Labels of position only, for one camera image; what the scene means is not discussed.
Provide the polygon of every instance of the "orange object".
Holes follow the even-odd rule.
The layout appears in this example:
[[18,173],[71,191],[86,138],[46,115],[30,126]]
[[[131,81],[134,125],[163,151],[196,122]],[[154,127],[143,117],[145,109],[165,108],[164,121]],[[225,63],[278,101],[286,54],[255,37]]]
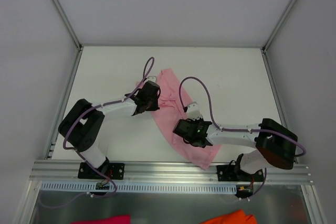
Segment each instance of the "orange object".
[[245,215],[244,211],[238,210],[228,215],[222,215],[201,224],[257,224],[253,215]]

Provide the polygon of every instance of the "pink towel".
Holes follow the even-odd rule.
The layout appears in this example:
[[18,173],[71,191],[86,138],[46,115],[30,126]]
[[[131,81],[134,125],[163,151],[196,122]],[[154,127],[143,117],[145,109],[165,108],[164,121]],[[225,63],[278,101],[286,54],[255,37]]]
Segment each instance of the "pink towel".
[[131,216],[120,215],[103,220],[78,221],[71,224],[131,224]]
[[[190,144],[185,144],[181,137],[175,135],[173,130],[178,120],[186,119],[186,113],[183,111],[178,95],[180,81],[172,69],[164,69],[157,76],[156,82],[161,88],[160,109],[152,112],[152,115],[163,136],[174,150],[187,160],[202,169],[209,168],[219,151],[220,145],[207,146],[205,148],[193,147]],[[181,92],[184,104],[187,105],[193,102],[183,88]]]

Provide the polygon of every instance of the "metal frame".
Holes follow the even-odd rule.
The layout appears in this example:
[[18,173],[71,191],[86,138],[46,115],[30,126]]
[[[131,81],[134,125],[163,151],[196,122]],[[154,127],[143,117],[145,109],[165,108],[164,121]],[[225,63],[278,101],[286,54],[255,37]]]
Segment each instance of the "metal frame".
[[[71,26],[71,23],[64,12],[59,0],[51,0],[56,12],[59,14],[62,22],[75,44],[78,52],[74,58],[73,67],[66,83],[65,90],[62,95],[62,100],[59,105],[58,113],[51,129],[47,148],[45,150],[45,160],[37,160],[34,163],[32,173],[29,178],[28,188],[24,195],[23,204],[20,206],[20,213],[16,218],[15,223],[29,223],[29,220],[34,211],[34,205],[37,200],[37,195],[43,181],[57,181],[67,180],[78,182],[77,173],[79,169],[79,161],[56,161],[48,159],[50,147],[55,143],[57,137],[57,126],[62,120],[65,112],[67,101],[70,96],[71,88],[79,61],[82,54],[82,44],[79,42],[78,37]],[[282,109],[281,100],[278,95],[277,87],[272,76],[272,70],[267,58],[267,50],[281,30],[297,0],[290,0],[285,10],[281,14],[276,26],[274,27],[270,37],[268,38],[265,46],[261,50],[263,60],[265,63],[267,75],[269,77],[270,85],[275,98],[275,103],[278,109],[281,123],[288,127],[285,113]],[[202,185],[225,184],[218,182],[216,175],[217,164],[212,164],[207,171],[200,169],[190,163],[160,163],[160,162],[126,162],[125,163],[125,183],[195,183]],[[311,180],[309,169],[306,165],[296,164],[293,170],[280,170],[270,168],[266,180],[267,185],[301,185],[304,200],[306,202],[307,210],[312,223],[327,223],[322,208]]]

